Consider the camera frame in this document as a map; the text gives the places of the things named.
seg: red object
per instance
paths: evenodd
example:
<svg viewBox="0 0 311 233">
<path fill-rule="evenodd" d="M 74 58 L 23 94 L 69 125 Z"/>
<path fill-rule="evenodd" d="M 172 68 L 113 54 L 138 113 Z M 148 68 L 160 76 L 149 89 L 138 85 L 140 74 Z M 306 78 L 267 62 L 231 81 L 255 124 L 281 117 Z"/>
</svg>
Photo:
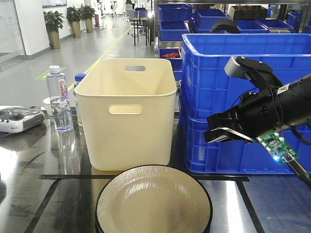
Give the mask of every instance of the red object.
<svg viewBox="0 0 311 233">
<path fill-rule="evenodd" d="M 95 26 L 100 27 L 99 25 L 99 15 L 95 15 Z"/>
<path fill-rule="evenodd" d="M 180 58 L 180 56 L 178 52 L 171 52 L 162 55 L 161 58 Z"/>
</svg>

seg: potted plant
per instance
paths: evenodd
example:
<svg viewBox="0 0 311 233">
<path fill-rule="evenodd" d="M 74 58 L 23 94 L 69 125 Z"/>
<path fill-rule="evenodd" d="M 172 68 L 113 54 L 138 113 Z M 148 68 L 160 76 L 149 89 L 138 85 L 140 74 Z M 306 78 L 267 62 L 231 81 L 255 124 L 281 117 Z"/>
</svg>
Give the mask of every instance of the potted plant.
<svg viewBox="0 0 311 233">
<path fill-rule="evenodd" d="M 60 49 L 58 29 L 63 28 L 63 14 L 58 11 L 43 12 L 51 49 Z"/>
<path fill-rule="evenodd" d="M 80 9 L 75 8 L 74 6 L 68 7 L 66 18 L 71 24 L 73 37 L 80 38 L 81 37 L 81 29 L 80 29 L 81 11 Z"/>
<path fill-rule="evenodd" d="M 86 23 L 86 32 L 93 32 L 93 17 L 95 16 L 95 9 L 91 6 L 81 4 L 81 19 Z"/>
</svg>

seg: bottle cap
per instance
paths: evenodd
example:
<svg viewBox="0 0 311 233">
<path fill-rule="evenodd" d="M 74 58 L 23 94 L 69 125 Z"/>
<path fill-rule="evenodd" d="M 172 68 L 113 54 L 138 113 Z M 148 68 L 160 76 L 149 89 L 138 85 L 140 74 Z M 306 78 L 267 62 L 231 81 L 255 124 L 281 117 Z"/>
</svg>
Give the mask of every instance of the bottle cap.
<svg viewBox="0 0 311 233">
<path fill-rule="evenodd" d="M 59 66 L 49 66 L 50 73 L 59 73 L 60 67 Z"/>
<path fill-rule="evenodd" d="M 78 73 L 74 76 L 75 81 L 81 82 L 81 80 L 86 76 L 85 73 Z"/>
</svg>

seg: reflective table surface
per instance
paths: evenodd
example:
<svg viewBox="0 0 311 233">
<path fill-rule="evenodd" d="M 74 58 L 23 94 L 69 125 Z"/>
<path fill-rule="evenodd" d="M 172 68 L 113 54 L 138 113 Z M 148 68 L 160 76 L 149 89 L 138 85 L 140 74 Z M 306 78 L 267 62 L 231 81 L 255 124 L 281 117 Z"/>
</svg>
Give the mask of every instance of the reflective table surface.
<svg viewBox="0 0 311 233">
<path fill-rule="evenodd" d="M 55 132 L 48 116 L 25 132 L 0 132 L 0 233 L 95 233 L 94 208 L 120 171 L 90 165 L 83 128 Z M 311 191 L 294 175 L 228 176 L 186 170 L 175 118 L 170 166 L 211 197 L 211 233 L 310 233 Z"/>
</svg>

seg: green floor marking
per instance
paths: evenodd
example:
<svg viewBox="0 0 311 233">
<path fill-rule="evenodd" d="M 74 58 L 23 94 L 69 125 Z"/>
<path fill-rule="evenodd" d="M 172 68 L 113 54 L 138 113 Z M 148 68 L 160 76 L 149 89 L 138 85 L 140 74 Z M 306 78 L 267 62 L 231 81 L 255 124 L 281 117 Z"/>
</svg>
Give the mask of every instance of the green floor marking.
<svg viewBox="0 0 311 233">
<path fill-rule="evenodd" d="M 60 68 L 60 71 L 63 71 L 64 69 L 66 69 L 66 67 L 61 67 Z M 43 74 L 39 75 L 38 77 L 36 77 L 35 79 L 36 80 L 45 80 L 45 76 L 47 76 L 49 74 L 49 70 L 48 71 L 45 71 Z"/>
</svg>

